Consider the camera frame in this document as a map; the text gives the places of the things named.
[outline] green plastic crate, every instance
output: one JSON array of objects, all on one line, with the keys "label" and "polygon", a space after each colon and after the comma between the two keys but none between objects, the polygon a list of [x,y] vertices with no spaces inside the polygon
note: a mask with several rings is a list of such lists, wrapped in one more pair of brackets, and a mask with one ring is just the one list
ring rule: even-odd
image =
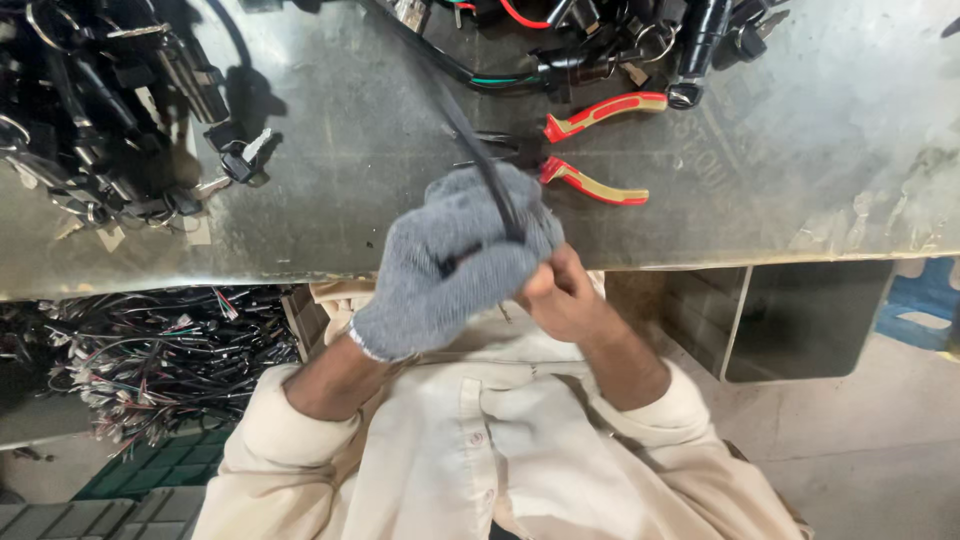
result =
[{"label": "green plastic crate", "polygon": [[74,496],[74,501],[142,500],[157,487],[206,485],[216,476],[232,430],[170,437],[156,447],[142,445],[125,462],[112,459]]}]

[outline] pile of wire harnesses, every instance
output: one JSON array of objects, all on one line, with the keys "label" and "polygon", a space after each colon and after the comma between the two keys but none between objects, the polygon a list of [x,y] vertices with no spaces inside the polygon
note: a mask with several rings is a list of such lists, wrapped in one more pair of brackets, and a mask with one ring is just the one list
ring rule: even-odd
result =
[{"label": "pile of wire harnesses", "polygon": [[50,388],[79,392],[96,435],[123,449],[186,421],[237,422],[266,368],[300,361],[281,295],[197,286],[46,303],[45,328],[66,349]]}]

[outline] metal workbench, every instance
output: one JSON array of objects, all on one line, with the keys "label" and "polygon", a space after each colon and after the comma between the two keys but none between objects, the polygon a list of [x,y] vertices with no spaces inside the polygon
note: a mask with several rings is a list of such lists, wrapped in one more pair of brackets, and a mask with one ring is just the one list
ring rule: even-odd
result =
[{"label": "metal workbench", "polygon": [[[282,12],[252,14],[222,2],[249,69],[229,69],[243,57],[204,2],[194,2],[203,20],[195,33],[229,80],[247,82],[252,99],[236,112],[282,133],[271,179],[206,201],[208,243],[126,223],[110,253],[95,232],[57,240],[69,216],[3,165],[0,297],[368,276],[390,223],[464,160],[401,55],[354,2],[330,0],[311,13],[288,1]],[[588,267],[960,253],[960,36],[939,36],[960,7],[784,7],[792,14],[766,56],[710,73],[697,110],[624,114],[548,148],[601,182],[650,190],[645,206],[615,207],[565,184],[546,189]],[[458,31],[440,8],[426,36],[484,71],[513,70],[540,37],[509,22]],[[629,90],[619,72],[576,88],[570,105],[456,88],[478,129],[528,134],[549,111],[567,116]],[[191,164],[209,180],[217,160],[197,139]]]}]

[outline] blue plastic stool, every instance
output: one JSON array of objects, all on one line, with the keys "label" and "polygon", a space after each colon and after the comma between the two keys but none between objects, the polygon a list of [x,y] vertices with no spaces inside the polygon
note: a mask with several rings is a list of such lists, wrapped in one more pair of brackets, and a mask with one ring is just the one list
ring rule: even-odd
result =
[{"label": "blue plastic stool", "polygon": [[[876,331],[921,349],[947,351],[960,307],[960,290],[951,287],[949,282],[954,263],[955,260],[949,257],[929,258],[918,278],[895,276],[887,303],[876,319]],[[951,324],[944,329],[935,329],[900,318],[904,313],[917,311],[940,317]]]}]

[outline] gloved hand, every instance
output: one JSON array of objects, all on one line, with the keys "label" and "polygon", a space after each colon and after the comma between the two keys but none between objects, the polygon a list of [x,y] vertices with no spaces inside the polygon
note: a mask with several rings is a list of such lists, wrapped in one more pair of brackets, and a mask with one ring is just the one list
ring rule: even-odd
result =
[{"label": "gloved hand", "polygon": [[512,165],[496,167],[524,243],[507,241],[476,168],[431,184],[423,207],[391,226],[373,300],[350,321],[350,337],[367,356],[392,362],[450,343],[470,315],[514,295],[564,242],[560,221],[540,200],[540,184]]}]

